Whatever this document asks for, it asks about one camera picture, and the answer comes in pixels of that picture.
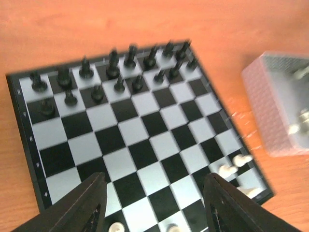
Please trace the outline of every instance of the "black square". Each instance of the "black square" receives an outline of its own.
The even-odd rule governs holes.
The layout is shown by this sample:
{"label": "black square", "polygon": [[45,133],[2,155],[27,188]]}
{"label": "black square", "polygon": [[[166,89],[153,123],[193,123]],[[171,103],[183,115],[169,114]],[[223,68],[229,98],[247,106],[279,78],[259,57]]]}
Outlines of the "black square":
{"label": "black square", "polygon": [[149,200],[159,222],[163,221],[169,216],[172,216],[173,214],[176,214],[179,211],[169,186],[151,194],[149,196]]}
{"label": "black square", "polygon": [[213,163],[224,156],[215,138],[202,142],[201,146],[210,163]]}
{"label": "black square", "polygon": [[170,72],[171,72],[170,70],[171,69],[166,69],[165,70],[165,74],[167,76],[167,80],[169,81],[170,84],[175,84],[175,83],[183,81],[183,78],[180,75],[180,72],[179,72],[179,74],[177,76],[172,77],[172,76],[170,76]]}
{"label": "black square", "polygon": [[168,131],[160,112],[141,117],[150,137]]}
{"label": "black square", "polygon": [[205,88],[204,83],[201,81],[201,79],[197,79],[194,81],[189,81],[189,84],[191,86],[191,89],[195,93],[196,96],[204,95],[208,93],[208,91]]}
{"label": "black square", "polygon": [[46,177],[75,167],[68,142],[40,151]]}
{"label": "black square", "polygon": [[220,134],[224,131],[227,131],[228,128],[223,120],[223,118],[221,117],[220,113],[214,113],[212,115],[208,115],[207,116],[209,122],[211,123],[212,128],[214,129],[214,131],[216,132],[216,134]]}
{"label": "black square", "polygon": [[55,117],[59,117],[59,112],[58,112],[58,109],[57,109],[55,99],[54,98],[46,98],[45,100],[47,100],[49,103],[51,103],[55,107],[55,113],[51,116],[43,115],[40,112],[42,100],[27,103],[32,124],[43,122],[43,121],[46,121],[46,120],[49,120],[49,119],[52,119],[52,118],[55,118]]}
{"label": "black square", "polygon": [[138,94],[138,93],[143,93],[143,92],[146,92],[146,91],[149,91],[148,87],[147,87],[147,84],[144,80],[144,78],[142,78],[142,83],[143,83],[143,87],[141,88],[141,90],[139,91],[135,91],[132,87],[132,82],[136,79],[136,76],[135,77],[131,77],[131,78],[128,78],[126,79],[126,85],[131,93],[131,95],[135,95],[135,94]]}
{"label": "black square", "polygon": [[183,214],[193,232],[202,231],[208,226],[206,210],[201,200],[198,200],[183,209]]}
{"label": "black square", "polygon": [[203,117],[194,100],[182,103],[180,106],[182,107],[184,114],[186,115],[189,122]]}
{"label": "black square", "polygon": [[176,104],[176,101],[168,88],[154,91],[154,96],[160,108]]}
{"label": "black square", "polygon": [[116,180],[114,186],[123,208],[146,197],[137,173]]}
{"label": "black square", "polygon": [[138,116],[131,99],[112,103],[111,106],[118,122],[122,122]]}
{"label": "black square", "polygon": [[87,134],[92,131],[86,112],[66,116],[61,120],[68,139],[80,136],[82,134]]}
{"label": "black square", "polygon": [[108,232],[110,226],[113,225],[115,222],[122,223],[125,228],[125,232],[127,231],[130,232],[126,224],[125,216],[122,213],[122,210],[119,210],[116,213],[113,213],[105,217],[104,223],[103,223],[103,232]]}
{"label": "black square", "polygon": [[187,125],[173,129],[172,133],[180,150],[185,150],[186,148],[196,144],[196,141]]}
{"label": "black square", "polygon": [[203,190],[204,190],[205,177],[206,177],[207,174],[210,174],[210,173],[211,173],[211,171],[209,170],[209,168],[205,167],[205,168],[202,168],[202,169],[200,169],[200,170],[198,170],[198,171],[196,171],[195,173],[192,174],[202,196],[204,195]]}
{"label": "black square", "polygon": [[[227,157],[229,158],[229,160],[233,163],[233,158],[236,156],[236,155],[239,155],[241,154],[241,151],[240,150],[237,150],[237,151],[234,151],[232,152],[231,154],[229,154]],[[238,171],[237,171],[237,174],[238,175],[241,175],[243,173],[245,173],[246,171],[250,170],[250,167],[249,167],[249,163],[245,163],[245,165],[241,166],[241,167],[238,167]]]}
{"label": "black square", "polygon": [[126,146],[118,126],[99,130],[95,132],[95,134],[103,155],[109,154]]}
{"label": "black square", "polygon": [[57,82],[57,74],[53,74],[53,75],[49,75],[48,79],[50,82],[50,86],[52,87],[53,93],[57,94],[57,93],[61,93],[64,92],[66,90],[72,90],[72,89],[76,89],[77,85],[76,85],[76,81],[74,79],[74,75],[72,72],[69,72],[69,76],[71,77],[71,86],[64,88],[61,87],[58,82]]}
{"label": "black square", "polygon": [[82,182],[96,172],[105,174],[106,183],[110,183],[111,181],[102,157],[78,165],[77,170]]}
{"label": "black square", "polygon": [[106,74],[106,68],[108,65],[98,65],[96,66],[96,69],[98,71],[98,75],[102,82],[108,81],[108,76]]}
{"label": "black square", "polygon": [[137,169],[141,169],[158,161],[149,140],[129,146],[131,156]]}
{"label": "black square", "polygon": [[138,60],[138,62],[139,62],[139,64],[140,64],[140,68],[144,71],[144,72],[146,72],[146,71],[150,71],[150,70],[153,70],[153,69],[158,69],[158,66],[157,66],[157,64],[155,64],[152,68],[147,68],[145,65],[144,65],[144,59],[145,59],[145,57],[141,57],[141,58],[138,58],[137,60]]}
{"label": "black square", "polygon": [[189,175],[179,154],[162,160],[162,165],[171,184]]}
{"label": "black square", "polygon": [[92,97],[91,97],[92,89],[93,89],[93,87],[80,90],[81,96],[83,98],[83,102],[84,102],[85,107],[87,109],[90,108],[90,107],[96,106],[96,105],[101,105],[101,104],[107,103],[107,98],[106,98],[105,94],[104,94],[104,97],[103,97],[102,100],[100,100],[100,101],[93,100]]}

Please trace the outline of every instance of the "white pawn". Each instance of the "white pawn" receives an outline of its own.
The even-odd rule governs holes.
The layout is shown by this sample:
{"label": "white pawn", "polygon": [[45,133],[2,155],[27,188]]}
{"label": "white pawn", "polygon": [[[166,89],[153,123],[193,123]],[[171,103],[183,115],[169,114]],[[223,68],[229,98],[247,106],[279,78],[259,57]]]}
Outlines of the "white pawn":
{"label": "white pawn", "polygon": [[123,226],[122,223],[115,222],[110,226],[108,232],[125,232],[125,227]]}
{"label": "white pawn", "polygon": [[251,155],[244,156],[242,154],[239,154],[233,158],[233,164],[237,167],[242,167],[243,165],[250,162],[251,160],[253,160],[253,156]]}
{"label": "white pawn", "polygon": [[247,197],[252,199],[256,195],[258,195],[262,190],[260,188],[243,188],[243,187],[237,187],[238,190],[240,190],[243,194],[245,194]]}
{"label": "white pawn", "polygon": [[219,168],[219,175],[222,178],[228,178],[231,174],[234,174],[238,171],[238,168],[235,166],[229,167],[226,164],[222,165]]}

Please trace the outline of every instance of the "white chess piece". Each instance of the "white chess piece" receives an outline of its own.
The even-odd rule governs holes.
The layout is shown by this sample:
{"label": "white chess piece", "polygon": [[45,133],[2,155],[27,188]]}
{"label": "white chess piece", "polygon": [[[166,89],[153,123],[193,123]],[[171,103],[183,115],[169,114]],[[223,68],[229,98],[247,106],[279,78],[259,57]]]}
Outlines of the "white chess piece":
{"label": "white chess piece", "polygon": [[172,226],[168,232],[182,232],[182,230],[178,226]]}
{"label": "white chess piece", "polygon": [[304,68],[304,69],[299,69],[297,70],[293,76],[295,77],[296,80],[302,79],[306,74],[309,73],[309,66]]}
{"label": "white chess piece", "polygon": [[228,178],[231,174],[234,174],[237,171],[238,171],[237,167],[235,166],[229,167],[226,164],[224,164],[219,168],[219,175],[222,178]]}
{"label": "white chess piece", "polygon": [[243,187],[237,187],[238,190],[240,190],[243,194],[245,194],[247,197],[252,199],[256,195],[258,195],[262,190],[260,188],[243,188]]}
{"label": "white chess piece", "polygon": [[242,155],[242,154],[239,154],[239,155],[236,155],[234,158],[233,158],[233,164],[236,166],[236,167],[242,167],[243,165],[245,165],[246,163],[250,162],[251,160],[253,160],[253,157],[252,155]]}
{"label": "white chess piece", "polygon": [[122,223],[115,222],[110,226],[108,232],[125,232],[125,227],[123,226]]}

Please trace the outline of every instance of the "black pawn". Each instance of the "black pawn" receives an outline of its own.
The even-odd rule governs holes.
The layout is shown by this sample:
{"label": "black pawn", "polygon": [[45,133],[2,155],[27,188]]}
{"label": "black pawn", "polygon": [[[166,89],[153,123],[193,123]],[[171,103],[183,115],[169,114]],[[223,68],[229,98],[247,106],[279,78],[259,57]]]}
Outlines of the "black pawn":
{"label": "black pawn", "polygon": [[30,74],[32,80],[32,89],[36,92],[44,92],[47,89],[47,83],[41,80],[41,76],[37,72]]}
{"label": "black pawn", "polygon": [[112,80],[119,77],[120,70],[118,68],[119,56],[116,49],[112,50],[110,53],[110,61],[106,69],[107,77]]}
{"label": "black pawn", "polygon": [[193,58],[193,60],[187,64],[187,68],[194,71],[197,68],[197,59]]}
{"label": "black pawn", "polygon": [[173,49],[174,49],[174,44],[170,41],[168,42],[168,44],[165,46],[162,55],[166,58],[171,58],[174,53],[173,53]]}
{"label": "black pawn", "polygon": [[124,61],[124,65],[128,69],[134,69],[136,66],[136,62],[134,60],[137,52],[137,47],[134,45],[130,45],[129,47],[129,53],[127,55],[127,58]]}
{"label": "black pawn", "polygon": [[104,98],[104,91],[102,85],[95,85],[93,87],[91,97],[96,102],[99,102]]}
{"label": "black pawn", "polygon": [[77,104],[77,98],[73,95],[72,91],[66,91],[64,103],[68,106],[74,106]]}
{"label": "black pawn", "polygon": [[132,88],[135,92],[138,92],[143,88],[143,77],[142,75],[138,75],[134,81],[132,82]]}
{"label": "black pawn", "polygon": [[144,58],[143,62],[146,68],[151,69],[155,66],[155,63],[156,63],[155,55],[157,51],[158,51],[157,46],[153,46],[150,50],[149,55]]}
{"label": "black pawn", "polygon": [[69,74],[68,67],[58,68],[57,82],[61,87],[64,87],[64,88],[70,87],[72,85],[72,80]]}
{"label": "black pawn", "polygon": [[163,83],[164,74],[165,74],[164,70],[161,70],[157,75],[154,76],[154,81],[159,84]]}
{"label": "black pawn", "polygon": [[179,75],[179,69],[180,69],[182,64],[183,64],[183,62],[181,60],[178,60],[175,67],[170,69],[170,71],[169,71],[169,78],[170,79],[173,79],[173,78],[175,78]]}
{"label": "black pawn", "polygon": [[85,79],[93,77],[93,70],[90,68],[89,60],[87,60],[86,57],[82,60],[82,67],[79,70],[79,75]]}
{"label": "black pawn", "polygon": [[125,86],[124,86],[124,80],[119,76],[116,84],[114,85],[114,90],[117,92],[124,92]]}
{"label": "black pawn", "polygon": [[186,40],[183,43],[183,47],[176,52],[175,54],[176,60],[183,60],[185,58],[185,52],[187,51],[189,47],[190,47],[190,42]]}
{"label": "black pawn", "polygon": [[41,101],[41,113],[45,116],[52,116],[55,113],[55,107],[48,100]]}

